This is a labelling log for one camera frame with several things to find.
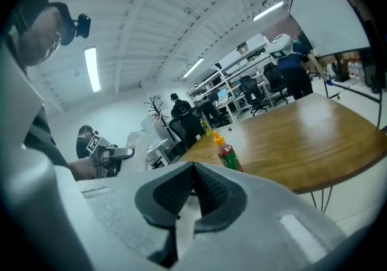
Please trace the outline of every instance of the sriracha bottle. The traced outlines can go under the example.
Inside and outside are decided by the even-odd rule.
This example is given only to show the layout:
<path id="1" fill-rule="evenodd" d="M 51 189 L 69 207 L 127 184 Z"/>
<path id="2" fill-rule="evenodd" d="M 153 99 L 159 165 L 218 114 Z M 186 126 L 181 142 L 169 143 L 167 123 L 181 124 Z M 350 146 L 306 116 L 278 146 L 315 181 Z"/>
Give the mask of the sriracha bottle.
<path id="1" fill-rule="evenodd" d="M 226 168 L 243 172 L 242 166 L 235 154 L 231 145 L 224 141 L 224 137 L 218 134 L 218 131 L 213 132 L 215 144 L 218 145 L 218 156 Z"/>

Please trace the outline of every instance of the decorative branch tree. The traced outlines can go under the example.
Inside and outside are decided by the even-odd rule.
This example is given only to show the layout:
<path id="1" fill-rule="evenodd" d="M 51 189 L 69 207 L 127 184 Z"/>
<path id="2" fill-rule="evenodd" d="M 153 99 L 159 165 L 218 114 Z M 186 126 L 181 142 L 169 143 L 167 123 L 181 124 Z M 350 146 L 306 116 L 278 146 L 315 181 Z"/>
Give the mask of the decorative branch tree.
<path id="1" fill-rule="evenodd" d="M 169 130 L 165 120 L 164 120 L 164 117 L 165 118 L 168 118 L 168 116 L 165 116 L 165 115 L 162 115 L 161 113 L 161 106 L 163 105 L 164 102 L 162 102 L 158 107 L 155 103 L 155 98 L 156 96 L 154 96 L 153 98 L 152 97 L 149 97 L 149 99 L 151 100 L 150 102 L 144 102 L 145 104 L 149 104 L 151 106 L 151 109 L 149 110 L 149 112 L 152 113 L 152 115 L 156 116 L 156 119 L 155 119 L 155 122 L 156 121 L 161 121 L 163 123 L 163 126 L 167 129 L 167 132 L 169 133 L 169 135 L 171 136 L 172 140 L 173 141 L 176 141 L 174 135 L 171 133 L 171 131 Z"/>

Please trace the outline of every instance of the fluorescent light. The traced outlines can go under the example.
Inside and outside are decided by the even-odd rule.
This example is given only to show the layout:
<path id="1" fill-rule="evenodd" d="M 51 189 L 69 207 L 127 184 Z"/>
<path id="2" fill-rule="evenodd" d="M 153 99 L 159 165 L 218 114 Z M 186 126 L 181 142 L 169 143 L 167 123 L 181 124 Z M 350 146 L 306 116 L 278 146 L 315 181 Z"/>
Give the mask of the fluorescent light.
<path id="1" fill-rule="evenodd" d="M 197 66 L 199 66 L 199 64 L 200 64 L 203 60 L 204 60 L 204 59 L 203 59 L 202 57 L 200 57 L 199 60 L 196 61 L 195 64 L 192 66 L 192 68 L 189 69 L 189 70 L 187 71 L 187 73 L 183 75 L 183 79 L 185 79 L 185 78 L 188 76 L 188 74 L 190 74 L 191 72 L 193 72 L 193 70 L 194 70 Z"/>
<path id="2" fill-rule="evenodd" d="M 101 86 L 99 85 L 98 79 L 97 51 L 95 47 L 88 47 L 85 49 L 85 60 L 91 88 L 94 92 L 100 91 Z"/>
<path id="3" fill-rule="evenodd" d="M 269 14 L 270 12 L 276 10 L 279 7 L 282 7 L 283 5 L 284 5 L 284 2 L 281 1 L 281 2 L 273 5 L 272 7 L 269 7 L 268 9 L 264 10 L 263 12 L 260 12 L 260 14 L 255 15 L 253 17 L 253 21 L 257 21 L 259 18 L 265 16 L 266 14 Z"/>

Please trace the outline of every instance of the white ceiling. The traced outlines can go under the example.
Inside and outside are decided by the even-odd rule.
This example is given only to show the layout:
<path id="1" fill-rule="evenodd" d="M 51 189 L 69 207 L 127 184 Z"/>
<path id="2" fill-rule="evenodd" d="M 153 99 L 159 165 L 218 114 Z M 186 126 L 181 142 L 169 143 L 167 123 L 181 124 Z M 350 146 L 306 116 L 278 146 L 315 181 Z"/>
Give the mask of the white ceiling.
<path id="1" fill-rule="evenodd" d="M 46 105 L 68 111 L 98 96 L 91 90 L 83 55 L 97 48 L 101 92 L 138 88 L 152 79 L 178 80 L 199 58 L 192 79 L 238 44 L 285 17 L 285 8 L 252 22 L 279 0 L 50 0 L 65 2 L 74 19 L 91 18 L 88 39 L 75 38 L 30 78 Z"/>

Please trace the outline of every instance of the whiteboard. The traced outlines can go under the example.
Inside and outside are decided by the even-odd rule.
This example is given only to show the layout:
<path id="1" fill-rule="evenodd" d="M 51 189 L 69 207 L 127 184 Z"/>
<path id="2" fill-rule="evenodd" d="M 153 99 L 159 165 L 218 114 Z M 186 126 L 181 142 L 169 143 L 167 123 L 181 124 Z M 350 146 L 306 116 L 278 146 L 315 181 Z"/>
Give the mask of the whiteboard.
<path id="1" fill-rule="evenodd" d="M 369 46 L 347 0 L 293 0 L 289 13 L 319 56 Z"/>

